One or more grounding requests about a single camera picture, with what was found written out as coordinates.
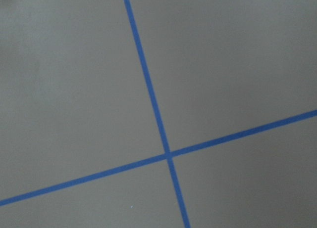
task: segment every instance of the blue stripe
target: blue stripe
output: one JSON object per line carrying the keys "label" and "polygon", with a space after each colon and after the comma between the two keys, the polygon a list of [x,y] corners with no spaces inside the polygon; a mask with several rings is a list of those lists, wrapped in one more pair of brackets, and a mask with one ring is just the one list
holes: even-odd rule
{"label": "blue stripe", "polygon": [[172,159],[172,156],[171,156],[171,153],[170,153],[168,140],[167,140],[167,137],[166,137],[163,121],[162,121],[162,118],[161,118],[161,115],[160,115],[160,112],[159,112],[158,102],[157,102],[157,99],[156,99],[156,96],[155,96],[155,93],[154,93],[154,88],[153,88],[152,81],[151,81],[151,78],[150,78],[150,73],[149,73],[149,70],[148,70],[146,59],[145,59],[145,56],[144,56],[144,52],[143,52],[143,48],[142,48],[142,44],[141,44],[141,39],[140,39],[140,36],[139,36],[139,33],[138,33],[138,29],[137,29],[137,25],[136,25],[136,22],[135,22],[135,19],[134,19],[131,3],[130,3],[130,0],[124,0],[124,3],[125,3],[126,10],[127,10],[128,18],[129,18],[129,21],[130,21],[134,42],[135,42],[135,45],[136,45],[136,48],[137,48],[137,51],[138,51],[138,55],[139,55],[139,59],[140,59],[140,62],[141,62],[143,75],[144,75],[145,82],[146,82],[146,85],[147,85],[147,88],[148,88],[148,91],[149,91],[149,96],[150,96],[150,99],[151,99],[151,103],[152,103],[155,119],[157,121],[158,130],[159,130],[160,138],[161,138],[161,141],[162,141],[162,144],[163,144],[163,148],[164,148],[164,151],[165,151],[165,155],[166,155],[168,167],[169,167],[169,170],[170,170],[171,178],[172,178],[172,181],[173,181],[173,184],[174,184],[174,189],[175,189],[175,193],[176,193],[179,209],[181,211],[181,215],[182,215],[182,218],[183,218],[183,222],[184,222],[185,228],[190,228],[190,223],[189,223],[189,219],[188,219],[188,215],[187,215],[187,211],[186,211],[183,195],[182,195],[182,192],[181,192],[181,189],[180,189],[180,185],[179,185],[179,182],[178,182],[175,166],[174,166],[173,159]]}
{"label": "blue stripe", "polygon": [[215,145],[222,144],[222,143],[225,143],[225,142],[229,142],[229,141],[232,141],[232,140],[236,140],[236,139],[240,139],[240,138],[243,138],[243,137],[251,136],[253,134],[257,134],[257,133],[268,131],[268,130],[271,130],[271,129],[274,129],[274,128],[282,127],[282,126],[285,126],[285,125],[288,125],[288,124],[291,124],[291,123],[296,123],[298,121],[302,121],[302,120],[305,120],[305,119],[308,119],[308,118],[312,118],[312,117],[315,117],[315,116],[317,116],[317,110],[313,110],[313,111],[310,111],[310,112],[307,112],[307,113],[303,113],[303,114],[300,114],[300,115],[296,115],[296,116],[293,116],[293,117],[290,117],[290,118],[282,119],[282,120],[279,120],[279,121],[276,121],[276,122],[273,122],[273,123],[268,123],[268,124],[265,124],[265,125],[262,125],[262,126],[259,126],[259,127],[256,127],[256,128],[251,128],[251,129],[248,129],[248,130],[245,130],[245,131],[242,131],[242,132],[230,134],[230,135],[227,135],[227,136],[224,136],[224,137],[220,137],[220,138],[217,138],[217,139],[213,139],[213,140],[209,140],[209,141],[206,141],[206,142],[203,142],[203,143],[199,143],[199,144],[196,144],[196,145],[185,147],[183,149],[179,149],[179,150],[173,151],[171,154],[172,154],[172,157],[175,157],[175,156],[191,153],[193,151],[205,149],[205,148],[210,147],[210,146],[215,146]]}
{"label": "blue stripe", "polygon": [[63,183],[59,183],[50,187],[46,187],[46,188],[42,188],[36,191],[32,191],[32,192],[28,192],[19,196],[15,196],[15,197],[11,197],[11,198],[7,198],[4,200],[0,201],[0,206],[4,206],[10,203],[14,203],[14,202],[18,202],[18,201],[22,201],[25,199],[29,199],[32,197],[36,197],[36,196],[40,196],[46,193],[50,193],[50,192],[55,192],[67,187],[72,187],[75,185],[79,185],[81,183],[85,183],[85,182],[90,182],[93,180],[97,180],[97,179],[101,179],[110,175],[114,175],[114,174],[118,174],[124,171],[128,171],[128,170],[132,170],[141,166],[145,166],[145,165],[149,165],[158,161],[162,161],[165,160],[166,156],[165,155],[158,155],[158,156],[154,156],[145,160],[140,160],[137,162],[133,162],[127,165],[123,165],[123,166],[119,166],[110,170],[106,170],[106,171],[102,171],[96,174],[92,174],[92,175],[88,175],[85,177],[81,177],[75,180],[71,180],[71,181],[67,181],[67,182],[63,182]]}

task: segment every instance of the blue line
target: blue line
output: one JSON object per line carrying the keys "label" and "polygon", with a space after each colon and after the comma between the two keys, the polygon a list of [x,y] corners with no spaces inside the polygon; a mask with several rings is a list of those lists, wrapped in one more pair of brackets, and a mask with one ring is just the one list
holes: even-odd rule
{"label": "blue line", "polygon": [[256,127],[256,128],[251,128],[251,129],[248,129],[248,130],[245,130],[245,131],[242,131],[242,132],[230,134],[230,135],[227,135],[227,136],[224,136],[224,137],[220,137],[220,138],[217,138],[217,139],[213,139],[213,140],[209,140],[209,141],[206,141],[206,142],[203,142],[203,143],[199,143],[199,144],[196,144],[196,145],[185,147],[183,149],[179,149],[179,150],[173,151],[171,154],[172,154],[172,157],[175,157],[175,156],[191,153],[193,151],[205,149],[205,148],[210,147],[210,146],[215,146],[215,145],[222,144],[222,143],[225,143],[225,142],[229,142],[229,141],[232,141],[232,140],[236,140],[236,139],[240,139],[240,138],[243,138],[243,137],[251,136],[253,134],[257,134],[257,133],[268,131],[268,130],[271,130],[271,129],[274,129],[274,128],[282,127],[282,126],[285,126],[285,125],[288,125],[288,124],[291,124],[291,123],[296,123],[298,121],[302,121],[302,120],[305,120],[305,119],[308,119],[308,118],[312,118],[312,117],[315,117],[315,116],[317,116],[317,110],[313,110],[313,111],[310,111],[310,112],[307,112],[307,113],[303,113],[303,114],[300,114],[300,115],[296,115],[296,116],[293,116],[293,117],[282,119],[282,120],[279,120],[279,121],[276,121],[276,122],[273,122],[273,123],[268,123],[268,124],[265,124],[265,125],[262,125],[262,126],[259,126],[259,127]]}
{"label": "blue line", "polygon": [[40,195],[43,195],[43,194],[46,194],[46,193],[50,193],[50,192],[58,191],[58,190],[61,190],[61,189],[64,189],[64,188],[68,188],[68,187],[72,187],[72,186],[75,186],[75,185],[79,185],[81,183],[90,182],[90,181],[97,180],[97,179],[100,179],[100,178],[104,178],[104,177],[107,177],[107,176],[110,176],[110,175],[114,175],[114,174],[118,174],[118,173],[121,173],[121,172],[124,172],[124,171],[132,170],[132,169],[135,169],[135,168],[138,168],[138,167],[142,167],[142,166],[145,166],[145,165],[149,165],[149,164],[152,164],[152,163],[155,163],[155,162],[158,162],[158,161],[162,161],[162,160],[165,160],[165,159],[166,159],[166,156],[164,154],[163,155],[158,155],[158,156],[154,156],[154,157],[151,157],[151,158],[148,158],[148,159],[144,159],[144,160],[140,160],[140,161],[137,161],[137,162],[133,162],[133,163],[130,163],[130,164],[127,164],[127,165],[119,166],[119,167],[116,167],[116,168],[113,168],[113,169],[110,169],[110,170],[106,170],[106,171],[102,171],[102,172],[99,172],[99,173],[96,173],[96,174],[92,174],[92,175],[88,175],[88,176],[85,176],[85,177],[81,177],[81,178],[78,178],[78,179],[75,179],[75,180],[59,183],[59,184],[56,184],[56,185],[53,185],[53,186],[50,186],[50,187],[45,187],[45,188],[42,188],[42,189],[39,189],[39,190],[35,190],[35,191],[32,191],[32,192],[28,192],[28,193],[25,193],[25,194],[22,194],[22,195],[18,195],[18,196],[15,196],[15,197],[7,198],[7,199],[4,199],[4,200],[0,201],[0,207],[4,206],[4,205],[7,205],[7,204],[10,204],[10,203],[22,201],[22,200],[29,199],[29,198],[36,197],[36,196],[40,196]]}
{"label": "blue line", "polygon": [[166,132],[164,129],[164,125],[163,125],[163,121],[159,112],[159,106],[158,106],[158,102],[157,99],[155,97],[155,93],[154,93],[154,88],[152,85],[152,81],[150,78],[150,73],[148,70],[148,66],[146,63],[146,59],[144,56],[144,52],[143,52],[143,48],[142,48],[142,44],[141,44],[141,39],[138,33],[138,29],[137,29],[137,25],[134,19],[134,15],[133,15],[133,11],[132,11],[132,7],[131,7],[131,3],[130,0],[124,0],[124,4],[125,4],[125,8],[127,10],[127,14],[128,14],[128,18],[130,21],[130,25],[131,25],[131,30],[133,33],[133,38],[134,38],[134,42],[138,51],[138,55],[139,55],[139,59],[141,62],[141,66],[142,66],[142,70],[143,70],[143,75],[145,78],[145,82],[149,91],[149,95],[150,95],[150,99],[151,99],[151,103],[152,103],[152,107],[153,107],[153,111],[154,111],[154,115],[155,115],[155,119],[157,121],[157,125],[158,125],[158,130],[160,133],[160,138],[164,147],[164,151],[165,151],[165,155],[166,155],[166,159],[167,159],[167,164],[170,170],[170,174],[171,174],[171,178],[174,184],[174,189],[175,189],[175,193],[176,193],[176,197],[177,197],[177,201],[178,201],[178,205],[179,205],[179,209],[181,211],[181,215],[182,215],[182,219],[184,222],[184,226],[185,228],[190,228],[190,223],[189,223],[189,219],[188,219],[188,215],[187,215],[187,211],[186,211],[186,207],[185,207],[185,203],[184,203],[184,199],[183,199],[183,195],[180,189],[180,185],[178,182],[178,178],[177,178],[177,174],[176,174],[176,170],[175,170],[175,166],[173,163],[173,159],[170,153],[170,149],[169,149],[169,145],[168,145],[168,140],[167,140],[167,136],[166,136]]}

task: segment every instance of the gray surface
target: gray surface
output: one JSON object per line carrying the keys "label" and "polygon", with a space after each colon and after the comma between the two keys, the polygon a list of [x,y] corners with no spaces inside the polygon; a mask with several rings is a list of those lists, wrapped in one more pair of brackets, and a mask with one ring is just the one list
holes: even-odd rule
{"label": "gray surface", "polygon": [[166,162],[0,208],[4,228],[181,228]]}
{"label": "gray surface", "polygon": [[162,154],[123,0],[0,11],[0,199]]}
{"label": "gray surface", "polygon": [[317,108],[317,0],[131,0],[172,150]]}
{"label": "gray surface", "polygon": [[175,158],[194,228],[317,227],[317,119]]}

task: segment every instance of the vertical blue line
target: vertical blue line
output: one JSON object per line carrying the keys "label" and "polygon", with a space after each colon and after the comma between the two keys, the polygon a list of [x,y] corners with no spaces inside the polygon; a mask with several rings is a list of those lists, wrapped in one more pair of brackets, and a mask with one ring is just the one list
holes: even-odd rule
{"label": "vertical blue line", "polygon": [[146,85],[147,85],[147,88],[148,88],[148,92],[149,92],[149,95],[150,95],[150,99],[151,99],[151,103],[152,103],[155,119],[157,121],[158,130],[159,130],[159,133],[160,133],[160,138],[161,138],[161,141],[162,141],[162,144],[163,144],[163,147],[164,147],[164,151],[165,151],[165,155],[166,155],[166,159],[167,159],[167,164],[168,164],[170,175],[171,175],[171,178],[172,178],[172,181],[173,181],[173,185],[174,185],[174,189],[175,189],[175,193],[176,193],[179,209],[181,211],[182,219],[183,219],[183,222],[184,222],[184,226],[185,226],[185,228],[190,228],[190,223],[189,223],[189,219],[188,219],[188,215],[187,215],[187,211],[186,211],[183,195],[182,195],[182,192],[181,192],[181,189],[180,189],[180,185],[179,185],[179,181],[178,181],[178,178],[177,178],[174,162],[173,162],[172,155],[171,155],[171,152],[170,152],[170,149],[169,149],[167,136],[166,136],[164,125],[163,125],[163,121],[162,121],[162,118],[161,118],[161,115],[160,115],[160,112],[159,112],[158,102],[157,102],[157,99],[155,97],[154,88],[153,88],[152,81],[151,81],[151,78],[150,78],[150,73],[149,73],[149,70],[148,70],[148,66],[147,66],[147,63],[146,63],[146,60],[145,60],[145,56],[144,56],[144,52],[143,52],[143,48],[142,48],[142,44],[141,44],[141,39],[140,39],[140,36],[139,36],[139,33],[138,33],[138,29],[137,29],[137,25],[136,25],[136,22],[135,22],[135,19],[134,19],[134,16],[133,16],[133,11],[132,11],[130,0],[124,0],[124,4],[125,4],[126,10],[127,10],[129,21],[130,21],[134,42],[135,42],[135,45],[136,45],[136,48],[137,48],[137,51],[138,51],[139,59],[140,59],[142,70],[143,70],[143,75],[144,75],[145,82],[146,82]]}

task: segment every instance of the floor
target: floor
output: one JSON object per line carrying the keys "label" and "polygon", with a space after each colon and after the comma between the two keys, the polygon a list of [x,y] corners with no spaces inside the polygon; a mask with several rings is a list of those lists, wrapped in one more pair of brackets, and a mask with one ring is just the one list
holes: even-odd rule
{"label": "floor", "polygon": [[0,0],[0,227],[317,227],[317,0]]}

